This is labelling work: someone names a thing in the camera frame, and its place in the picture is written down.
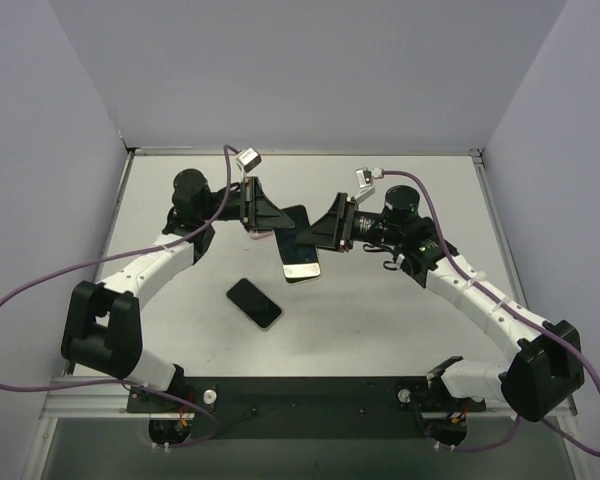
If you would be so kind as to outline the phone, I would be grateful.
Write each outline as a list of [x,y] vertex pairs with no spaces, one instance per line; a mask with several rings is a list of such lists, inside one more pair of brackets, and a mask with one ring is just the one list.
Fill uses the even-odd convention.
[[274,231],[286,283],[296,285],[318,279],[321,266],[317,249],[297,242],[297,236],[309,227],[306,207],[293,205],[283,212],[294,222],[293,228]]
[[283,314],[278,304],[246,278],[238,280],[226,297],[261,330],[270,328]]

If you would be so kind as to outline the pink phone case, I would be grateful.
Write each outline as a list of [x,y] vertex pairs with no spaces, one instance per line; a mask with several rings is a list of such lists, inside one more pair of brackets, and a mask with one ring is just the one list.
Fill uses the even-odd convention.
[[268,231],[261,231],[261,232],[250,232],[249,233],[249,237],[252,240],[261,240],[264,238],[268,238],[274,235],[274,232],[271,230]]

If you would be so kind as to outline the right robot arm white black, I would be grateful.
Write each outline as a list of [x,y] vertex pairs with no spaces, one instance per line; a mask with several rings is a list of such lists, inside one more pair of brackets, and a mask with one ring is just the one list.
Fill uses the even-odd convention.
[[449,302],[503,353],[507,365],[456,359],[440,381],[457,399],[507,403],[523,419],[538,422],[584,383],[576,355],[580,335],[569,322],[553,324],[491,284],[450,243],[442,243],[434,221],[421,216],[419,193],[394,186],[379,213],[363,212],[346,194],[302,231],[298,242],[346,252],[362,242],[389,253],[396,269]]

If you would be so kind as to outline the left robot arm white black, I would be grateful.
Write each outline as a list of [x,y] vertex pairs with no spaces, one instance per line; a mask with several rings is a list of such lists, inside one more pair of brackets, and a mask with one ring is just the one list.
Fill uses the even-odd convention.
[[294,226],[254,176],[214,192],[202,172],[186,169],[175,176],[173,188],[166,225],[148,252],[97,283],[83,281],[74,288],[61,341],[64,359],[150,388],[150,400],[167,412],[184,402],[184,373],[144,347],[143,307],[206,254],[215,235],[213,221],[237,221],[248,232]]

